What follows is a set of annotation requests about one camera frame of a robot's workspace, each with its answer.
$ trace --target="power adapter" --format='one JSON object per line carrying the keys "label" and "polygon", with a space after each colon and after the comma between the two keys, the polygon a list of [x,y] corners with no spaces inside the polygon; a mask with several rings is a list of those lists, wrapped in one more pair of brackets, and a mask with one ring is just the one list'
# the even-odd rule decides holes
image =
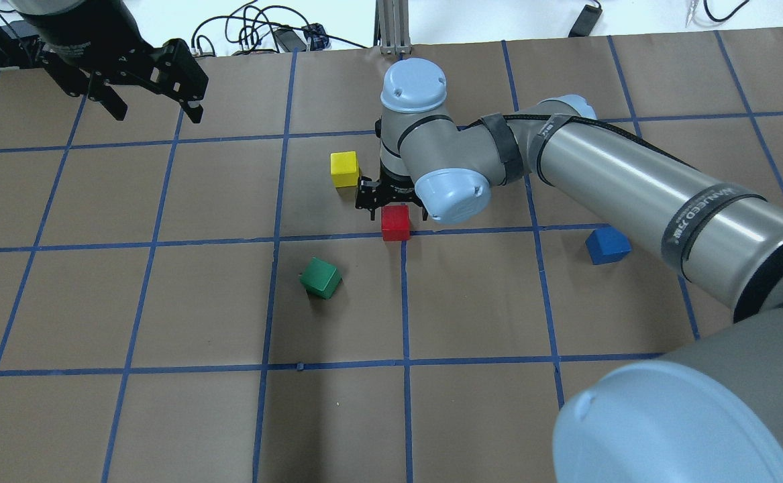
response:
{"label": "power adapter", "polygon": [[597,2],[596,7],[585,5],[585,8],[582,9],[582,13],[579,13],[579,18],[576,19],[576,23],[573,24],[573,28],[571,28],[568,37],[589,36],[591,30],[594,30],[594,25],[597,24],[597,20],[600,19],[601,13],[603,13],[603,9],[599,2]]}

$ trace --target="toy block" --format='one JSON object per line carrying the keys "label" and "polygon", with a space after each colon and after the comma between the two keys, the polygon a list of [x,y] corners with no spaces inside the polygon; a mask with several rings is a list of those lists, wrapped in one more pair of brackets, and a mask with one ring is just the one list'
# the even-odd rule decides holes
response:
{"label": "toy block", "polygon": [[612,227],[595,229],[585,240],[585,245],[594,265],[615,263],[633,249],[627,236]]}
{"label": "toy block", "polygon": [[358,157],[355,151],[332,153],[332,183],[337,189],[346,186],[358,186]]}
{"label": "toy block", "polygon": [[322,299],[330,299],[340,283],[340,272],[336,266],[314,257],[299,276],[299,281],[308,293]]}
{"label": "toy block", "polygon": [[386,242],[403,242],[410,236],[409,206],[382,206],[382,239]]}

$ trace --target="grid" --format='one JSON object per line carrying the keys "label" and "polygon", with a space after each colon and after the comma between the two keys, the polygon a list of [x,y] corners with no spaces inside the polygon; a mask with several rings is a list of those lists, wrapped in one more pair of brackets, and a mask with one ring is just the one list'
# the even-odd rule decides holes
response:
{"label": "grid", "polygon": [[[737,71],[732,64],[731,57],[729,57],[728,49],[723,42],[722,36],[719,32],[714,32],[714,36],[719,45],[721,54],[725,59],[726,65],[728,65],[729,74],[734,82],[735,88],[739,92],[741,102],[745,107],[745,113],[726,113],[726,114],[690,114],[690,115],[670,115],[670,116],[638,116],[633,104],[633,97],[631,97],[630,86],[627,79],[625,79],[624,70],[622,68],[621,59],[619,58],[619,49],[615,45],[615,40],[612,37],[608,37],[609,49],[612,54],[612,58],[615,63],[615,68],[621,82],[621,89],[624,94],[625,103],[629,111],[629,116],[625,118],[612,118],[604,119],[612,123],[631,123],[636,131],[637,135],[642,135],[641,123],[659,122],[659,121],[682,121],[682,120],[695,120],[695,119],[748,119],[752,125],[753,131],[756,134],[757,141],[762,147],[766,161],[768,161],[772,174],[783,195],[783,176],[778,169],[777,162],[772,155],[768,143],[766,143],[765,137],[762,134],[762,129],[758,123],[759,118],[771,118],[771,117],[783,117],[783,111],[768,111],[768,112],[754,112],[750,107],[747,95],[744,92],[741,80],[738,79]],[[514,68],[511,65],[511,55],[509,54],[508,45],[505,41],[501,42],[502,53],[504,54],[504,64],[507,69],[508,85],[511,92],[511,101],[514,110],[520,108],[517,98],[517,83],[514,79]],[[182,129],[182,113],[176,122],[176,129],[174,130],[173,138],[171,140],[152,140],[152,141],[138,141],[129,143],[110,143],[110,144],[73,144],[73,138],[75,136],[76,129],[79,126],[79,120],[81,120],[82,112],[85,109],[85,100],[82,99],[79,104],[77,113],[75,114],[72,129],[70,131],[68,140],[65,146],[45,146],[45,147],[30,147],[30,148],[7,148],[0,149],[0,153],[7,152],[35,152],[35,151],[58,151],[62,152],[60,159],[60,165],[57,169],[56,176],[54,177],[54,183],[52,184],[50,195],[48,195],[48,202],[45,205],[44,212],[42,212],[42,218],[39,222],[38,232],[36,232],[35,241],[31,246],[21,247],[0,247],[0,253],[21,252],[29,254],[26,266],[23,270],[23,276],[18,285],[18,290],[13,303],[13,309],[7,326],[0,343],[0,365],[1,358],[3,357],[5,348],[7,347],[7,340],[9,339],[11,330],[13,330],[13,322],[17,314],[18,306],[21,302],[25,285],[30,275],[30,269],[36,254],[40,252],[51,251],[67,251],[67,250],[120,250],[121,248],[145,248],[148,250],[148,257],[146,262],[146,271],[144,273],[142,289],[140,290],[140,296],[137,304],[136,316],[134,316],[134,324],[132,327],[130,342],[127,352],[125,353],[125,364],[122,367],[94,367],[94,368],[54,368],[54,369],[39,369],[39,370],[0,370],[0,377],[12,377],[12,376],[82,376],[82,375],[114,375],[121,376],[120,388],[117,395],[117,403],[114,410],[113,422],[110,428],[108,449],[105,456],[105,464],[102,471],[101,480],[107,481],[109,479],[109,471],[111,458],[114,452],[115,440],[120,427],[121,409],[127,392],[127,383],[130,380],[131,375],[140,374],[164,374],[164,373],[208,373],[208,372],[256,372],[260,375],[260,391],[259,398],[257,400],[257,413],[256,413],[256,436],[254,437],[254,453],[253,453],[253,481],[258,480],[260,473],[260,448],[262,447],[262,434],[263,434],[263,422],[264,414],[266,410],[266,380],[268,374],[272,371],[292,371],[292,370],[336,370],[336,369],[348,369],[348,368],[367,368],[367,367],[403,367],[403,391],[404,391],[404,424],[405,424],[405,458],[406,458],[406,478],[407,481],[414,481],[417,476],[417,468],[413,466],[413,422],[412,422],[412,380],[411,369],[415,366],[425,365],[465,365],[465,364],[551,364],[554,367],[554,383],[557,396],[557,405],[561,407],[565,402],[565,394],[562,387],[561,378],[561,364],[566,362],[583,362],[583,361],[631,361],[631,360],[646,360],[646,358],[655,358],[659,354],[587,354],[587,355],[561,355],[559,352],[559,346],[557,343],[557,336],[554,327],[553,309],[550,302],[550,278],[547,277],[547,267],[545,267],[544,255],[541,244],[541,234],[550,231],[560,230],[587,230],[596,229],[602,226],[606,226],[603,223],[575,223],[575,224],[552,224],[541,225],[538,222],[537,210],[535,206],[535,197],[533,196],[532,185],[528,178],[524,180],[525,193],[527,204],[529,208],[530,226],[507,226],[498,228],[474,228],[474,229],[441,229],[441,230],[428,230],[428,229],[416,229],[412,235],[415,237],[422,236],[447,236],[447,235],[469,235],[469,233],[531,233],[533,236],[533,245],[535,246],[535,259],[538,271],[538,282],[541,287],[545,320],[547,320],[547,333],[548,339],[550,339],[550,354],[538,355],[538,356],[518,356],[518,357],[487,357],[487,358],[411,358],[410,356],[410,339],[409,339],[409,276],[407,276],[407,243],[401,242],[400,244],[400,270],[401,270],[401,339],[403,339],[403,357],[394,358],[393,360],[366,360],[366,361],[348,361],[348,362],[333,362],[333,363],[306,363],[299,364],[273,364],[270,363],[269,351],[271,346],[272,330],[272,313],[275,307],[275,288],[278,282],[278,252],[280,251],[281,244],[287,242],[303,242],[303,241],[318,241],[319,239],[358,239],[358,238],[379,238],[381,233],[331,233],[331,235],[281,235],[281,214],[282,205],[284,201],[284,179],[286,178],[286,161],[287,150],[290,144],[290,140],[295,138],[322,138],[322,137],[337,137],[337,136],[351,136],[351,135],[366,135],[372,134],[371,129],[364,129],[364,131],[329,131],[329,132],[312,132],[312,133],[292,133],[291,132],[291,118],[293,114],[293,91],[294,83],[296,79],[297,70],[297,53],[293,53],[290,61],[290,70],[288,77],[288,88],[286,96],[286,117],[284,117],[284,129],[281,134],[271,135],[256,135],[256,136],[234,136],[234,137],[222,137],[222,138],[195,138],[194,140],[184,140],[180,138],[180,130]],[[176,155],[177,147],[181,144],[196,144],[196,143],[227,143],[232,141],[252,141],[252,140],[280,140],[281,141],[281,157],[280,157],[280,173],[278,173],[278,186],[277,197],[275,201],[275,216],[274,216],[274,235],[271,237],[255,237],[255,238],[229,238],[229,239],[181,239],[180,241],[168,241],[167,239],[159,239],[159,229],[162,224],[162,217],[164,212],[165,201],[168,194],[168,181],[170,181],[171,170],[174,165],[174,155]],[[161,195],[158,202],[158,211],[155,218],[155,226],[152,232],[152,239],[147,242],[125,242],[124,244],[72,244],[72,245],[42,245],[42,233],[44,232],[45,224],[48,220],[48,215],[51,211],[51,206],[54,202],[54,195],[57,192],[57,188],[60,184],[61,174],[63,168],[66,165],[66,159],[71,150],[94,150],[102,148],[112,147],[125,147],[125,146],[170,146],[170,153],[168,154],[167,167],[164,172],[164,184],[161,188]],[[260,364],[229,364],[229,365],[201,365],[201,366],[183,366],[183,367],[136,367],[133,366],[134,346],[136,346],[136,339],[138,336],[140,321],[142,321],[142,314],[144,310],[147,286],[149,285],[153,261],[156,256],[156,251],[161,247],[177,247],[177,246],[189,246],[189,245],[225,245],[225,244],[272,244],[272,266],[271,275],[269,279],[269,293],[268,293],[268,306],[266,306],[266,327],[265,337],[263,340],[262,351],[262,363]],[[688,285],[682,278],[678,277],[680,293],[682,293],[683,302],[686,308],[686,320],[692,330],[692,336],[695,339],[700,339],[700,330],[696,323],[696,317],[694,314],[694,307],[690,300]]]}

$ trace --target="yellow cube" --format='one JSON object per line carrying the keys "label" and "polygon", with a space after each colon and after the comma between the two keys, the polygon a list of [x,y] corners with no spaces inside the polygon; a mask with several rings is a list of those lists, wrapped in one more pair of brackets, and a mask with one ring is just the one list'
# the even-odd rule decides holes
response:
{"label": "yellow cube", "polygon": [[332,153],[332,183],[337,189],[358,186],[358,157],[355,151]]}

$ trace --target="red cube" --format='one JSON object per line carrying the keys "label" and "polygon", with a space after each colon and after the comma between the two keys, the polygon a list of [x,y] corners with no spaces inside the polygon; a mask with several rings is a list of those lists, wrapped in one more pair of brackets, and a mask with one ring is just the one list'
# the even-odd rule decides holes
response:
{"label": "red cube", "polygon": [[410,236],[409,206],[382,206],[382,239],[386,242],[403,242]]}

